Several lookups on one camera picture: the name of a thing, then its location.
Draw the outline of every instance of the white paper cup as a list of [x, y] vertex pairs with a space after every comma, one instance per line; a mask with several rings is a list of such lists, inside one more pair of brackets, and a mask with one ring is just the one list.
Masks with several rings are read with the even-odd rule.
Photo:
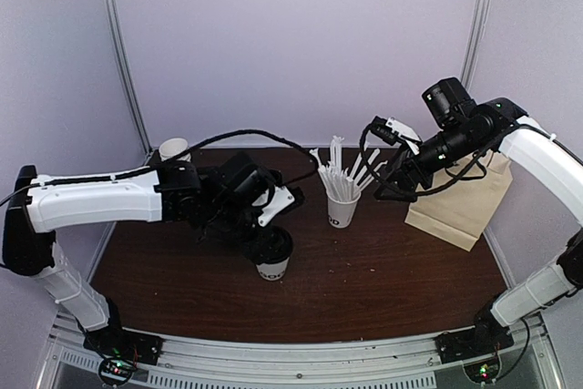
[[281, 279], [283, 275], [285, 275], [285, 270], [288, 268], [288, 261], [290, 261], [289, 257], [284, 261], [280, 261], [279, 263], [263, 263], [256, 264], [255, 266], [257, 266], [257, 271], [263, 280], [267, 280], [268, 282], [276, 282], [277, 280]]
[[350, 225], [353, 219], [354, 211], [356, 210], [356, 204], [361, 198], [361, 194], [355, 200], [350, 202], [339, 202], [333, 200], [328, 195], [328, 221], [334, 228], [346, 228]]
[[[160, 159], [166, 161], [179, 154], [189, 147], [189, 143], [184, 138], [171, 138], [162, 143], [158, 149]], [[179, 158], [182, 161], [190, 161], [190, 154]]]

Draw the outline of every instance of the light purple wall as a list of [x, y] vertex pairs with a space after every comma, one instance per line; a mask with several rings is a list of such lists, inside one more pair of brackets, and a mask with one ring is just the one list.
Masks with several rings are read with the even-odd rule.
[[[462, 69], [475, 0], [118, 0], [152, 143], [265, 128], [355, 144], [374, 115], [427, 137], [420, 94]], [[222, 145], [270, 145], [237, 138]]]
[[[0, 0], [0, 11], [0, 198], [25, 164], [56, 175], [140, 164], [103, 1]], [[85, 274], [103, 229], [59, 232]], [[32, 387], [55, 314], [44, 291], [0, 270], [1, 387]]]
[[[492, 0], [471, 92], [506, 96], [583, 157], [583, 0]], [[565, 247], [575, 220], [518, 166], [491, 223], [517, 282]], [[544, 312], [569, 388], [581, 387], [583, 295]]]

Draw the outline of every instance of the brown paper bag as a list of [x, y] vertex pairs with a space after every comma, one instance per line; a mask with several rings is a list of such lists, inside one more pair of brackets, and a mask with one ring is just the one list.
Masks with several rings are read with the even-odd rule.
[[[450, 168], [449, 172], [457, 173], [470, 160], [471, 157], [460, 159], [458, 166]], [[470, 251], [512, 182], [510, 161], [503, 155], [489, 152], [480, 162], [487, 169], [483, 179], [458, 181], [441, 193], [420, 197], [409, 206], [405, 223]], [[482, 173], [473, 166], [466, 176], [480, 176]], [[434, 174], [433, 187], [450, 179], [444, 170], [440, 170]]]

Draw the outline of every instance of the wooden table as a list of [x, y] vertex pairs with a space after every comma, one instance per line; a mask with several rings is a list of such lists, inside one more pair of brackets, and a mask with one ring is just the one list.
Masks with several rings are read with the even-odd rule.
[[[310, 169], [291, 149], [248, 152], [286, 179]], [[193, 158], [198, 166], [214, 165], [232, 153], [211, 149]], [[321, 182], [312, 178], [300, 185], [306, 204], [274, 221], [295, 242], [280, 282], [260, 278], [234, 249], [198, 244], [186, 223], [123, 222], [93, 285], [118, 304], [128, 327], [266, 343], [451, 330], [470, 325], [476, 311], [506, 288], [483, 238], [466, 252], [405, 225], [407, 204], [375, 201], [372, 186], [351, 226], [337, 230], [328, 224]]]

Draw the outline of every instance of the wire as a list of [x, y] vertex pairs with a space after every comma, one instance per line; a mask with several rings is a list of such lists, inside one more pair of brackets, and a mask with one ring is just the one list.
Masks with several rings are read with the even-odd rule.
[[108, 382], [106, 382], [101, 375], [101, 372], [107, 370], [107, 365], [110, 363], [113, 363], [115, 366], [119, 367], [119, 364], [122, 363], [124, 366], [127, 367], [128, 370], [128, 376], [125, 377], [124, 380], [119, 381], [119, 383], [116, 383], [116, 386], [121, 386], [123, 384], [126, 384], [129, 380], [131, 380], [131, 377], [137, 372], [139, 371], [139, 368], [137, 366], [138, 364], [138, 349], [136, 348], [136, 345], [134, 345], [134, 359], [133, 359], [133, 363], [126, 360], [126, 359], [122, 359], [120, 357], [107, 357], [99, 348], [97, 348], [94, 344], [93, 341], [91, 341], [91, 337], [89, 337], [87, 335], [87, 330], [85, 329], [85, 327], [83, 325], [81, 325], [81, 322], [79, 322], [79, 320], [76, 318], [77, 321], [77, 327], [79, 328], [79, 330], [83, 333], [83, 336], [85, 337], [85, 339], [88, 341], [89, 345], [91, 346], [91, 348], [93, 349], [93, 351], [95, 351], [97, 353], [97, 355], [99, 357], [101, 357], [101, 359], [103, 359], [101, 361], [101, 363], [99, 364], [98, 370], [97, 370], [97, 375], [99, 376], [99, 379], [101, 380], [102, 383], [107, 384], [107, 385], [111, 385]]
[[[477, 175], [475, 177], [463, 177], [460, 180], [461, 181], [476, 181], [478, 179], [484, 179], [488, 173], [486, 167], [484, 167], [484, 165], [482, 163], [480, 163], [479, 161], [477, 161], [476, 167], [478, 167], [480, 170], [482, 170], [482, 175]], [[448, 168], [444, 169], [444, 171], [447, 174], [447, 176], [449, 176], [450, 178], [455, 178], [455, 173], [450, 172]]]
[[216, 142], [224, 140], [226, 138], [233, 138], [233, 137], [238, 137], [238, 136], [248, 136], [248, 135], [262, 136], [265, 138], [269, 138], [273, 141], [276, 141], [278, 143], [281, 143], [283, 145], [289, 146], [290, 148], [294, 148], [298, 152], [305, 155], [310, 160], [310, 162], [313, 164], [314, 169], [305, 173], [304, 175], [301, 175], [297, 178], [290, 179], [289, 181], [284, 182], [283, 183], [284, 186], [288, 185], [288, 184], [292, 184], [294, 182], [301, 181], [303, 179], [307, 179], [309, 177], [312, 177], [316, 173], [318, 173], [318, 163], [308, 149], [303, 148], [302, 146], [300, 146], [299, 144], [297, 144], [293, 141], [290, 141], [290, 140], [283, 138], [283, 137], [278, 137], [278, 136], [276, 136], [268, 131], [264, 131], [262, 129], [238, 129], [236, 131], [225, 132], [224, 134], [219, 134], [218, 136], [207, 138], [205, 140], [202, 140], [200, 143], [197, 143], [196, 145], [191, 146], [190, 148], [183, 150], [182, 152], [175, 155], [174, 157], [167, 159], [166, 162], [168, 163], [168, 162], [176, 161], [176, 160], [180, 159], [181, 157], [184, 157], [185, 155], [191, 154], [192, 152], [194, 152], [196, 150], [199, 150], [201, 148], [204, 148], [205, 146], [210, 145], [211, 143], [216, 143]]
[[[283, 137], [278, 137], [275, 134], [272, 134], [268, 131], [263, 131], [261, 129], [239, 129], [237, 131], [226, 132], [224, 134], [220, 134], [220, 135], [215, 136], [215, 137], [207, 138], [205, 140], [202, 140], [200, 143], [197, 143], [196, 145], [191, 146], [190, 148], [183, 150], [178, 155], [175, 155], [174, 157], [167, 159], [165, 161], [165, 163], [171, 163], [173, 161], [176, 161], [180, 157], [183, 157], [191, 152], [194, 152], [195, 150], [204, 148], [205, 146], [207, 146], [211, 143], [216, 143], [218, 141], [221, 141], [225, 138], [247, 136], [250, 134], [255, 134], [258, 136], [270, 138], [273, 141], [276, 141], [276, 142], [281, 143], [283, 145], [294, 148], [297, 151], [301, 152], [303, 155], [305, 155], [310, 160], [310, 162], [313, 163], [314, 169], [312, 169], [311, 171], [309, 171], [309, 172], [307, 172], [307, 173], [305, 173], [297, 178], [290, 179], [289, 181], [284, 182], [283, 185], [288, 185], [288, 184], [292, 184], [294, 182], [301, 181], [303, 179], [307, 179], [309, 177], [312, 177], [316, 173], [318, 173], [318, 163], [316, 162], [314, 157], [310, 154], [309, 150], [307, 150], [306, 148], [303, 148], [302, 146], [300, 146], [299, 144], [297, 144], [293, 141], [290, 141], [290, 140], [283, 138]], [[157, 169], [161, 169], [163, 167], [164, 167], [164, 164], [158, 164], [158, 165], [153, 165], [153, 166], [147, 166], [147, 167], [140, 168], [140, 169], [130, 170], [128, 172], [121, 172], [118, 174], [107, 174], [107, 175], [100, 175], [100, 176], [93, 176], [93, 177], [73, 177], [73, 178], [52, 179], [50, 181], [45, 181], [43, 183], [43, 185], [45, 185], [45, 186], [61, 186], [61, 185], [65, 185], [65, 184], [83, 184], [83, 183], [88, 183], [88, 182], [107, 182], [107, 181], [112, 181], [112, 180], [130, 179], [130, 178], [139, 177], [141, 175], [145, 175], [147, 173], [150, 173], [150, 172], [157, 170]], [[2, 207], [4, 204], [6, 204], [10, 199], [12, 199], [17, 194], [19, 194], [23, 191], [26, 191], [28, 189], [36, 188], [36, 187], [41, 187], [41, 184], [39, 184], [39, 183], [30, 184], [28, 186], [25, 186], [23, 188], [20, 188], [20, 189], [14, 191], [10, 195], [6, 196], [3, 200], [0, 200], [0, 207]]]
[[[510, 126], [510, 128], [505, 129], [504, 131], [500, 132], [497, 136], [492, 138], [482, 148], [480, 148], [475, 153], [475, 155], [471, 159], [471, 161], [463, 169], [461, 169], [455, 175], [455, 177], [451, 178], [446, 183], [444, 183], [441, 186], [436, 187], [434, 189], [429, 189], [429, 190], [425, 190], [425, 191], [408, 191], [408, 190], [399, 189], [394, 184], [385, 181], [377, 172], [374, 171], [373, 166], [371, 166], [371, 164], [368, 163], [366, 160], [363, 161], [363, 164], [377, 182], [379, 182], [384, 188], [386, 188], [390, 191], [393, 191], [394, 193], [397, 193], [399, 195], [406, 196], [406, 197], [419, 197], [419, 196], [435, 195], [436, 193], [444, 191], [445, 189], [449, 189], [454, 184], [456, 184], [457, 181], [461, 180], [462, 177], [464, 177], [465, 174], [467, 172], [469, 172], [469, 170], [477, 163], [477, 161], [479, 159], [481, 159], [487, 153], [487, 151], [489, 149], [491, 149], [493, 146], [495, 146], [497, 143], [499, 143], [502, 140], [502, 138], [504, 138], [508, 134], [510, 134], [510, 133], [512, 133], [512, 132], [516, 131], [517, 129], [520, 129], [521, 127], [524, 127], [524, 126], [527, 126], [527, 125], [512, 125], [512, 126]], [[364, 153], [364, 142], [366, 141], [366, 136], [371, 131], [372, 127], [373, 127], [373, 124], [370, 123], [363, 130], [363, 134], [361, 135], [361, 139], [359, 141], [359, 149], [360, 149], [361, 153]]]
[[510, 368], [506, 371], [504, 375], [501, 375], [495, 379], [495, 383], [499, 382], [503, 378], [508, 377], [508, 375], [517, 368], [518, 364], [520, 363], [522, 358], [525, 356], [525, 353], [527, 352], [528, 346], [530, 344], [530, 327], [528, 327], [528, 322], [525, 320], [525, 318], [520, 318], [520, 321], [522, 321], [522, 323], [525, 325], [525, 328], [527, 329], [527, 341], [525, 342], [525, 346], [520, 352], [520, 355], [518, 356], [517, 360], [512, 364], [512, 366], [510, 366]]
[[[366, 128], [364, 128], [364, 130], [363, 130], [363, 134], [361, 135], [361, 139], [360, 139], [359, 145], [358, 145], [361, 154], [364, 153], [364, 142], [366, 141], [366, 136], [368, 135], [368, 133], [371, 132], [372, 127], [373, 127], [373, 123], [369, 123], [366, 126]], [[383, 186], [385, 189], [388, 189], [394, 193], [397, 193], [399, 195], [406, 196], [406, 197], [419, 197], [419, 196], [435, 195], [436, 193], [444, 191], [445, 189], [449, 189], [454, 184], [456, 184], [458, 181], [463, 180], [463, 177], [465, 176], [465, 174], [476, 163], [479, 162], [479, 159], [481, 159], [487, 153], [488, 150], [490, 150], [496, 144], [498, 144], [500, 141], [502, 141], [502, 139], [505, 136], [507, 136], [507, 135], [513, 133], [514, 131], [519, 130], [519, 129], [529, 129], [531, 131], [536, 132], [537, 134], [540, 134], [541, 136], [543, 136], [545, 138], [550, 139], [551, 141], [556, 143], [557, 146], [559, 146], [561, 149], [563, 149], [580, 166], [583, 166], [583, 160], [580, 159], [577, 155], [575, 155], [575, 153], [573, 153], [571, 150], [569, 150], [565, 145], [563, 145], [562, 143], [560, 143], [559, 141], [557, 141], [556, 139], [551, 137], [547, 132], [543, 131], [542, 129], [538, 129], [538, 128], [535, 128], [531, 125], [527, 125], [527, 124], [511, 125], [509, 128], [500, 132], [497, 136], [495, 136], [490, 141], [488, 141], [482, 148], [480, 148], [478, 151], [476, 151], [472, 160], [463, 169], [461, 169], [453, 178], [451, 178], [450, 180], [448, 180], [446, 183], [442, 184], [441, 186], [436, 187], [434, 189], [430, 189], [430, 190], [408, 191], [408, 190], [399, 189], [394, 184], [389, 183], [386, 180], [384, 180], [377, 172], [374, 171], [373, 166], [371, 166], [371, 164], [368, 163], [366, 160], [363, 161], [363, 164], [367, 168], [367, 170], [371, 173], [373, 178], [381, 184], [381, 186]]]
[[18, 190], [13, 191], [8, 196], [6, 196], [3, 200], [0, 200], [0, 207], [6, 204], [9, 200], [11, 200], [14, 196], [22, 193], [23, 191], [27, 191], [28, 189], [34, 189], [35, 187], [40, 187], [40, 184], [30, 184], [28, 186], [21, 187]]

